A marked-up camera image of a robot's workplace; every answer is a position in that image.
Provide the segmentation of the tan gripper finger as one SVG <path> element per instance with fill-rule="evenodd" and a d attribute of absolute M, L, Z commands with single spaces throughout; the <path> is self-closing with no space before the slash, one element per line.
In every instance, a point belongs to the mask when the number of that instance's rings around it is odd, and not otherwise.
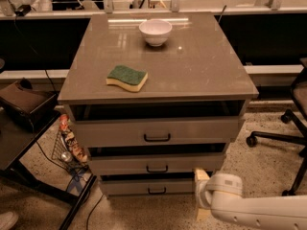
<path fill-rule="evenodd" d="M 205 220 L 210 215 L 210 204 L 205 196 L 205 186 L 209 180 L 206 171 L 200 168 L 194 169 L 195 199 L 196 199 L 196 221 Z"/>

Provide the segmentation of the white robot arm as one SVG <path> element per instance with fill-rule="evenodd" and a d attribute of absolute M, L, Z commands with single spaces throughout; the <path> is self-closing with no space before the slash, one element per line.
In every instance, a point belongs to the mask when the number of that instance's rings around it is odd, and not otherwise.
<path fill-rule="evenodd" d="M 307 230 L 307 196 L 243 198 L 242 179 L 229 173 L 209 176 L 194 169 L 197 220 L 220 221 L 260 230 Z"/>

